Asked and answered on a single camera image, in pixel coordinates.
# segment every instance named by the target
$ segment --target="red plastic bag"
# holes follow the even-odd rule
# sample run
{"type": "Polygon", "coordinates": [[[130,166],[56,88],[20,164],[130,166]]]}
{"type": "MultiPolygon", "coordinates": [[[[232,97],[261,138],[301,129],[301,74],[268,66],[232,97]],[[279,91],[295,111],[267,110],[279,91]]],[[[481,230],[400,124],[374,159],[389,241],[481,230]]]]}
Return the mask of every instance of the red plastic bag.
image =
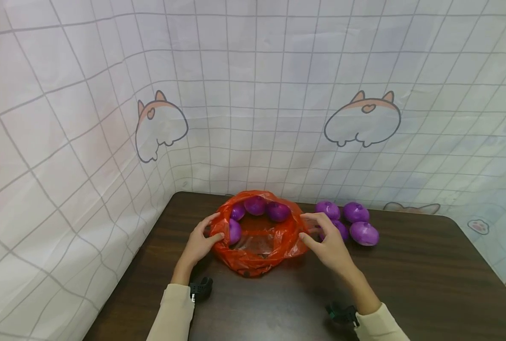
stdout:
{"type": "Polygon", "coordinates": [[[294,202],[276,197],[263,190],[247,190],[238,193],[225,202],[218,210],[221,215],[212,222],[210,236],[224,233],[224,240],[213,247],[215,254],[235,272],[244,277],[256,277],[268,272],[285,258],[302,255],[307,251],[298,233],[306,232],[300,214],[302,211],[294,202]],[[229,224],[232,206],[236,202],[259,195],[267,202],[276,201],[287,205],[291,215],[282,223],[272,222],[267,215],[253,216],[248,213],[239,221],[241,239],[230,246],[229,224]]]}

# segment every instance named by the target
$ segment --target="cat illustration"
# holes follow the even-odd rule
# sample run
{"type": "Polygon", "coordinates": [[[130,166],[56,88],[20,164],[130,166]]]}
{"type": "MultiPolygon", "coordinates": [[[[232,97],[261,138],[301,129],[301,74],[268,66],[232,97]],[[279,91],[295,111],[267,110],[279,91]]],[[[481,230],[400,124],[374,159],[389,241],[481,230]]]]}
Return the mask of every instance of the cat illustration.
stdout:
{"type": "Polygon", "coordinates": [[[430,204],[421,207],[404,207],[398,202],[388,202],[383,206],[384,211],[397,211],[406,213],[420,213],[422,215],[433,215],[440,209],[440,204],[430,204]]]}
{"type": "Polygon", "coordinates": [[[365,98],[360,90],[328,119],[325,137],[338,147],[357,141],[366,148],[387,140],[400,126],[400,110],[393,104],[394,98],[392,91],[382,98],[365,98]]]}
{"type": "Polygon", "coordinates": [[[158,148],[171,146],[188,133],[188,122],[181,109],[157,90],[155,100],[143,105],[137,101],[139,120],[135,129],[135,148],[139,159],[148,163],[158,159],[158,148]]]}
{"type": "Polygon", "coordinates": [[[473,231],[483,235],[489,233],[489,224],[482,219],[471,220],[467,223],[467,226],[470,227],[473,231]]]}

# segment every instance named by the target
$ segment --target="fabric wall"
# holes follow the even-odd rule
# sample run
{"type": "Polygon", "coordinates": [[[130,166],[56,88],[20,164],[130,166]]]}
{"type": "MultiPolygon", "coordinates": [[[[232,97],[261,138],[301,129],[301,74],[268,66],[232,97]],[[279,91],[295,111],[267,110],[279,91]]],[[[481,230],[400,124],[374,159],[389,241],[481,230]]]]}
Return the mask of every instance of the fabric wall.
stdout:
{"type": "Polygon", "coordinates": [[[0,0],[0,340],[245,189],[450,216],[506,283],[506,0],[0,0]]]}

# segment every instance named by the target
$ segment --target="black wrist strap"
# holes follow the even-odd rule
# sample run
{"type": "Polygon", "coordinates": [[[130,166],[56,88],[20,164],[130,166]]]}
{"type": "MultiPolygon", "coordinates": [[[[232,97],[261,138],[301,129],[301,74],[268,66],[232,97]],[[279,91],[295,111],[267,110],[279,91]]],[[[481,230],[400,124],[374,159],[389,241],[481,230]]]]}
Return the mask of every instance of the black wrist strap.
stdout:
{"type": "Polygon", "coordinates": [[[347,308],[342,308],[342,306],[333,301],[331,304],[326,305],[325,309],[327,310],[328,315],[331,320],[338,324],[349,324],[353,323],[355,327],[360,326],[357,320],[357,309],[354,305],[350,305],[347,308]]]}
{"type": "Polygon", "coordinates": [[[213,279],[211,277],[203,277],[200,283],[191,283],[190,286],[190,298],[192,302],[201,302],[208,299],[211,295],[211,289],[213,288],[213,279]]]}

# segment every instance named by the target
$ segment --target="beige sleeve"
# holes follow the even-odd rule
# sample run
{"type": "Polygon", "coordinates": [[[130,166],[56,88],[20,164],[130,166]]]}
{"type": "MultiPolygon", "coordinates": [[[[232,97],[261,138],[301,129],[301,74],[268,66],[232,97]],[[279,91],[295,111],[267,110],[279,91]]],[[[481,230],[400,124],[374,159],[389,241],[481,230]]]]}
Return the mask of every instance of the beige sleeve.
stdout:
{"type": "Polygon", "coordinates": [[[410,341],[385,304],[375,313],[365,316],[356,313],[356,316],[360,326],[355,332],[360,341],[410,341]]]}
{"type": "Polygon", "coordinates": [[[187,341],[193,313],[190,287],[168,284],[147,341],[187,341]]]}

